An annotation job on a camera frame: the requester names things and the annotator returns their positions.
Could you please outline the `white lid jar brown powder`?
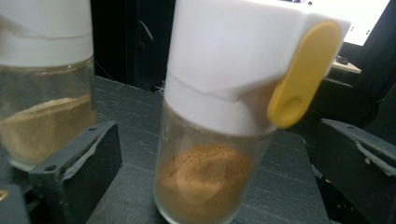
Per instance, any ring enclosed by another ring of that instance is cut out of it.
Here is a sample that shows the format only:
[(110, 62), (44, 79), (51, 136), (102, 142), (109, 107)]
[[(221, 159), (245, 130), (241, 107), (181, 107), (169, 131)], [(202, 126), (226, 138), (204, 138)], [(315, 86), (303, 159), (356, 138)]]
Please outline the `white lid jar brown powder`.
[(276, 84), (319, 7), (280, 0), (177, 0), (163, 96), (154, 199), (170, 224), (230, 224), (278, 128)]

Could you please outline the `bright monitor screen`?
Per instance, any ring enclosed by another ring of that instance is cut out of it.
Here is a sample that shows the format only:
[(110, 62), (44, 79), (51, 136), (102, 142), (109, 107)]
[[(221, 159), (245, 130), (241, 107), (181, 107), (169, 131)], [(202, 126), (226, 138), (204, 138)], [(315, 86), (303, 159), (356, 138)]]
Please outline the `bright monitor screen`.
[(344, 38), (349, 44), (363, 46), (374, 30), (390, 0), (308, 0), (319, 7), (348, 19), (351, 24)]

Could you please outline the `white lid jar tan powder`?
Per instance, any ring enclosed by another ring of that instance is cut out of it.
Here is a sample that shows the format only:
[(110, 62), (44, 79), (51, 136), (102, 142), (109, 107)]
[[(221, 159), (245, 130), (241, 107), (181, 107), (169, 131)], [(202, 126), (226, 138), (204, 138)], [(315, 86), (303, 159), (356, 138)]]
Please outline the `white lid jar tan powder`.
[(90, 0), (0, 0), (0, 147), (30, 171), (95, 124)]

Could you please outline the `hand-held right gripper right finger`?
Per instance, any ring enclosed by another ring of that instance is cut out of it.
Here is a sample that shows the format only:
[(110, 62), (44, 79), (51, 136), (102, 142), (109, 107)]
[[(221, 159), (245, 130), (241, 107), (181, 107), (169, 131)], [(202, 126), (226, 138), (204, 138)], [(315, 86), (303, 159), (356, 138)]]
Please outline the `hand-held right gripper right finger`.
[(324, 119), (314, 165), (372, 224), (396, 224), (396, 146), (353, 125)]

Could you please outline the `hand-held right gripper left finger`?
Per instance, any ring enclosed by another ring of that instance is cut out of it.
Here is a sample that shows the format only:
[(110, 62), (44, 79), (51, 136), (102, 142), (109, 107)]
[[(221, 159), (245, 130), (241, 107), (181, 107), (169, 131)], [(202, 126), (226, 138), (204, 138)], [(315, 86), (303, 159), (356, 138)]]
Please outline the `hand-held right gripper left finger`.
[(121, 168), (118, 123), (99, 123), (28, 173), (56, 224), (85, 224)]

